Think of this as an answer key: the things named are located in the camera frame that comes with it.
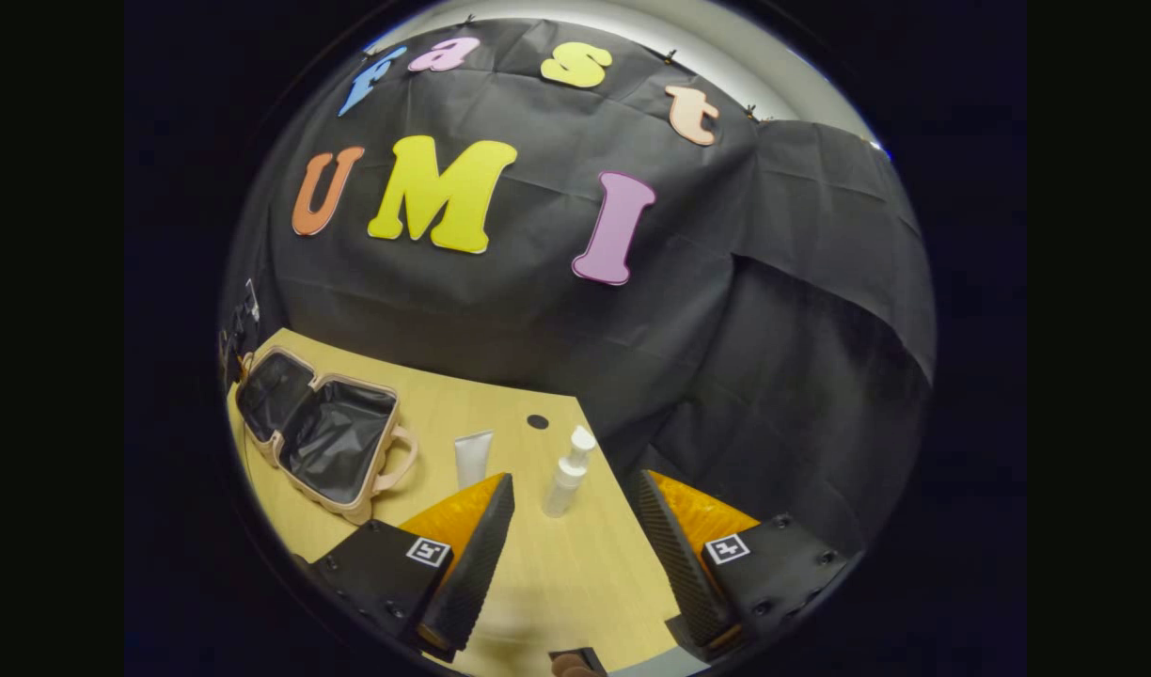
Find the open bag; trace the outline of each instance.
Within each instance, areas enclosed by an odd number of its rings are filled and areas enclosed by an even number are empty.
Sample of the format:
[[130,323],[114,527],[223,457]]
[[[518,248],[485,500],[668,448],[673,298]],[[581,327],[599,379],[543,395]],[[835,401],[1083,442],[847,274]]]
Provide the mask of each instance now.
[[[371,519],[371,499],[395,487],[417,459],[417,438],[401,427],[391,388],[338,373],[317,374],[272,347],[236,391],[245,434],[305,496],[353,524]],[[394,440],[409,457],[383,473]]]

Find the table surface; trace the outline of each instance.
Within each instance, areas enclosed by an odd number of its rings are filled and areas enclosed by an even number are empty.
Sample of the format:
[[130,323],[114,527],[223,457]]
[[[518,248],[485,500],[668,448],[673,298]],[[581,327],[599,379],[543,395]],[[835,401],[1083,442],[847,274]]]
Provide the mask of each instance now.
[[[257,356],[270,347],[295,352],[318,373],[344,373],[398,391],[401,425],[417,433],[420,451],[399,484],[374,499],[374,518],[388,524],[398,526],[458,492],[455,439],[494,429],[488,476],[512,472],[517,510],[480,621],[452,669],[542,677],[550,675],[547,652],[589,646],[613,671],[676,646],[663,624],[679,613],[666,575],[601,449],[588,456],[571,510],[559,518],[542,514],[572,429],[577,424],[592,429],[576,397],[440,376],[288,329],[270,336]],[[243,434],[231,390],[228,408],[242,465],[288,549],[313,562],[351,534],[356,526],[313,504],[267,465]],[[529,427],[529,414],[544,416],[550,427]],[[392,444],[388,467],[406,457],[401,443]]]

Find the spray bottle cap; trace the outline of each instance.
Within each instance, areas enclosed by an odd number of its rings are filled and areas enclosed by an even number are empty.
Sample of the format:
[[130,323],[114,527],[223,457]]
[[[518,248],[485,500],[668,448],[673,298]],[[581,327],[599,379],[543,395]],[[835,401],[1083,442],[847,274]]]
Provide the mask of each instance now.
[[567,455],[567,462],[576,467],[588,465],[588,451],[596,449],[596,438],[582,425],[577,425],[572,433],[572,452]]

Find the letter m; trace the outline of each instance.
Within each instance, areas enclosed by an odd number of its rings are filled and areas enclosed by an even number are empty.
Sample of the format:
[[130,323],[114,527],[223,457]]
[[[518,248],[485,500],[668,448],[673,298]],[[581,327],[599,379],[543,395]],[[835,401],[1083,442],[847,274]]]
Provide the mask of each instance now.
[[396,163],[383,190],[379,214],[366,227],[367,235],[386,239],[399,237],[403,231],[399,204],[403,201],[409,236],[420,239],[444,205],[445,214],[429,233],[429,239],[439,248],[473,254],[485,252],[488,249],[485,218],[493,189],[503,168],[517,159],[517,150],[498,140],[477,140],[441,176],[433,137],[406,136],[396,142],[391,152]]

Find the white bottle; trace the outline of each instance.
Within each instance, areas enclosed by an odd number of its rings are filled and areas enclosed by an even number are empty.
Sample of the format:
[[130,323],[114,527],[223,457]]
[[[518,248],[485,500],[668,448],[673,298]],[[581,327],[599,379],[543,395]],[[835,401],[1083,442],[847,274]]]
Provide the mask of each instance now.
[[542,502],[542,511],[549,517],[562,517],[571,507],[576,489],[584,481],[584,473],[588,472],[588,451],[593,449],[596,449],[596,438],[582,425],[577,425],[572,433],[571,454],[558,459],[555,480],[550,484],[546,502]]

